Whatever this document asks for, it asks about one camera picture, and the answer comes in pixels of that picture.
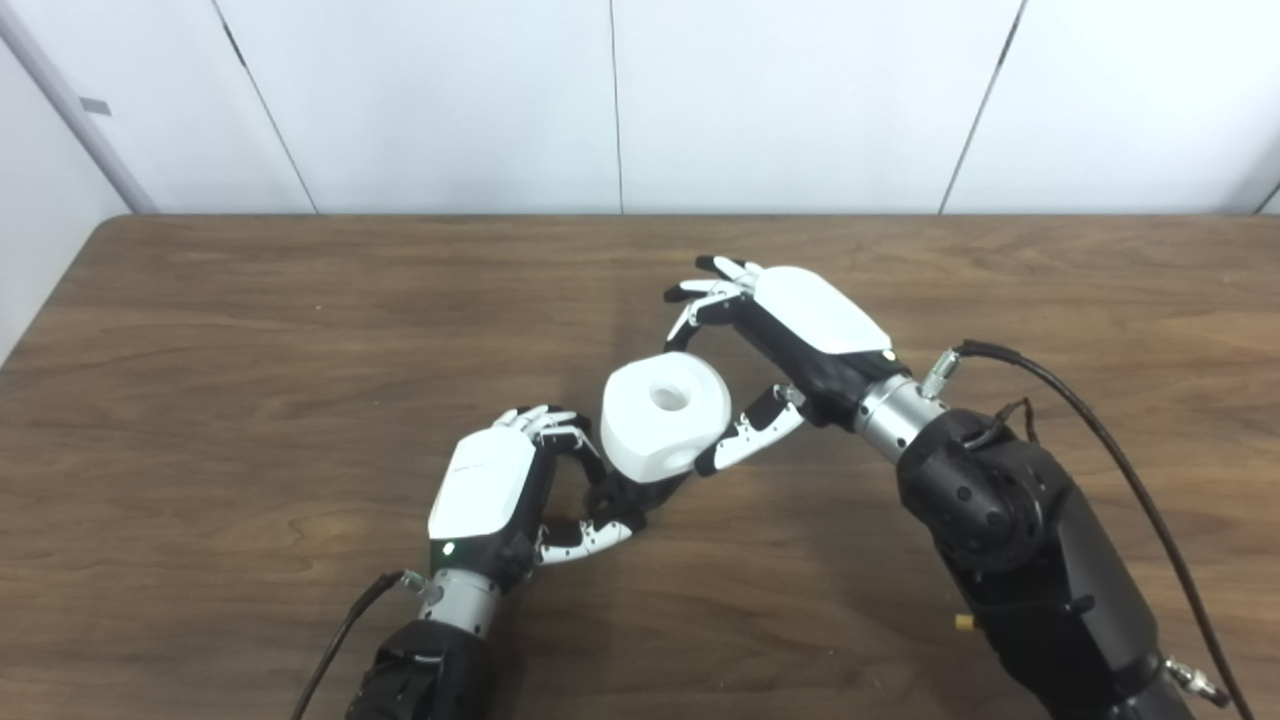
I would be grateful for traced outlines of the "white and black left hand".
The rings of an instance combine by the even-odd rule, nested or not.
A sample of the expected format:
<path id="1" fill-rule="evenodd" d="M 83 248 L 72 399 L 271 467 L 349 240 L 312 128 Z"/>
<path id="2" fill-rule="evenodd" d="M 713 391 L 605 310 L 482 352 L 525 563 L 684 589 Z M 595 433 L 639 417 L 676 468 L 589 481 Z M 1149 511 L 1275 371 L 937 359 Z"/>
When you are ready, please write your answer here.
<path id="1" fill-rule="evenodd" d="M 640 512 L 548 515 L 561 457 L 573 457 L 594 486 L 608 477 L 590 429 L 579 413 L 539 405 L 512 407 L 463 437 L 428 519 L 431 574 L 468 571 L 506 594 L 540 565 L 586 559 L 641 532 Z"/>

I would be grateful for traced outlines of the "white and black right hand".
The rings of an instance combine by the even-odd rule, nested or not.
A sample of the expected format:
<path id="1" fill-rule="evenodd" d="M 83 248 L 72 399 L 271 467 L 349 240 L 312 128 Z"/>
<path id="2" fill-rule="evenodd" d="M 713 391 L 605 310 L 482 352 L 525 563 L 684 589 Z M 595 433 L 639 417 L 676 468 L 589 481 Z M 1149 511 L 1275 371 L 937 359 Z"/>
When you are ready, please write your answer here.
<path id="1" fill-rule="evenodd" d="M 695 265 L 713 277 L 664 291 L 666 302 L 684 306 L 664 350 L 682 352 L 700 329 L 728 325 L 786 378 L 731 416 L 695 459 L 698 475 L 741 462 L 803 423 L 852 433 L 868 393 L 906 374 L 890 336 L 817 273 L 724 256 L 699 256 Z"/>

